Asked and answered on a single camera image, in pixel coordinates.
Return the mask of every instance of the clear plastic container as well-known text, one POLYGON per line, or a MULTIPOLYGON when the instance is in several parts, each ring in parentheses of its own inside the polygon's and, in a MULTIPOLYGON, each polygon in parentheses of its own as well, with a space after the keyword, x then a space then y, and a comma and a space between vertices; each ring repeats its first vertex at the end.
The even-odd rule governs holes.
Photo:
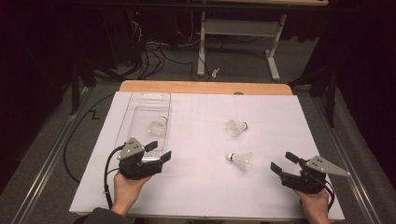
POLYGON ((133 92, 115 147, 123 145, 131 137, 136 138, 143 146, 158 141, 158 147, 146 152, 143 161, 158 160, 166 153, 170 108, 170 93, 133 92))

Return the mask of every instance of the wooden table edge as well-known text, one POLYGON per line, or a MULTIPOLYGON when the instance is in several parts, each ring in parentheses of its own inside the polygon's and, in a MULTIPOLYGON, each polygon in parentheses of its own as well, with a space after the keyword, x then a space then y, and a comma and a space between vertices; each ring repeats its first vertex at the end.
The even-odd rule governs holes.
POLYGON ((205 94, 243 93, 245 95, 293 95, 290 86, 286 84, 234 82, 127 80, 121 83, 120 91, 205 94))

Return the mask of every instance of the shuttlecock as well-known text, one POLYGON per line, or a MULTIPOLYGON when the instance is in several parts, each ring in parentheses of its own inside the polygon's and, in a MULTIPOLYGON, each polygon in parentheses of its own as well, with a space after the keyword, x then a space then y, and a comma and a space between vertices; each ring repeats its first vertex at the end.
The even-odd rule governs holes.
POLYGON ((162 116, 160 119, 152 121, 148 127, 148 132, 158 136, 164 136, 166 134, 167 121, 168 118, 166 116, 162 116))
POLYGON ((251 152, 243 154, 230 153, 227 155, 227 160, 235 162, 243 171, 247 171, 251 166, 251 152))
POLYGON ((227 128, 227 132, 230 136, 236 137, 242 131, 244 131, 248 128, 248 123, 247 122, 239 122, 239 121, 230 119, 230 120, 228 120, 228 122, 226 124, 226 128, 227 128))

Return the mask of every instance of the white paper sheet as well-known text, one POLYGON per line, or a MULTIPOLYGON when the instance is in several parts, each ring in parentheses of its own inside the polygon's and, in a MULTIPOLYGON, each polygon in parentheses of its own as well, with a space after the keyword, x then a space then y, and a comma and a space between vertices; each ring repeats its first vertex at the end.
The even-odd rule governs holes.
MULTIPOLYGON (((107 208, 103 175, 117 140, 130 92, 117 92, 105 125, 78 187, 71 212, 107 208)), ((284 172, 300 167, 285 158, 286 151, 310 159, 318 155, 296 96, 172 94, 166 147, 172 159, 143 188, 130 214, 161 217, 302 218, 294 192, 281 186, 270 170, 271 161, 284 172), (229 119, 249 123, 232 138, 229 119), (241 171, 226 160, 228 153, 252 152, 252 167, 241 171)), ((109 170, 117 168, 116 156, 109 170)), ((112 178, 108 177, 110 192, 112 178)), ((330 219, 344 219, 335 200, 330 219)))

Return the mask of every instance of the table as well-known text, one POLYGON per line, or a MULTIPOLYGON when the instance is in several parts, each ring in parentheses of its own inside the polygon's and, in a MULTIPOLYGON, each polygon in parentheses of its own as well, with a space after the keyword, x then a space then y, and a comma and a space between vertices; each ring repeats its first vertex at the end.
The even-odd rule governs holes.
MULTIPOLYGON (((205 2, 231 2, 231 3, 254 3, 276 4, 286 6, 327 6, 328 1, 319 0, 205 0, 205 2)), ((273 81, 279 81, 274 54, 276 46, 282 34, 287 14, 282 14, 278 21, 238 21, 207 19, 203 11, 201 17, 201 42, 198 54, 198 77, 205 74, 205 36, 212 35, 252 35, 272 38, 272 47, 265 51, 265 58, 270 68, 273 81)))
MULTIPOLYGON (((103 175, 103 164, 99 161, 108 156, 108 149, 114 147, 114 140, 118 138, 117 129, 123 123, 124 111, 133 94, 130 91, 177 92, 172 93, 173 112, 167 136, 167 146, 172 149, 173 158, 163 166, 161 174, 150 179, 131 214, 137 217, 260 221, 304 218, 296 195, 290 189, 280 188, 278 176, 269 169, 270 161, 276 160, 284 168, 299 172, 298 166, 284 158, 282 150, 294 150, 303 158, 318 153, 304 113, 287 85, 250 83, 122 83, 78 187, 71 212, 81 214, 90 212, 95 206, 106 207, 104 196, 98 193, 102 190, 98 181, 103 175), (250 95, 239 95, 240 92, 250 95), (248 133, 231 138, 221 132, 222 121, 232 116, 244 118, 251 124, 248 133), (238 153, 247 149, 253 153, 255 163, 254 168, 244 173, 225 159, 225 152, 238 153)), ((337 200, 330 216, 334 220, 344 219, 337 200)))

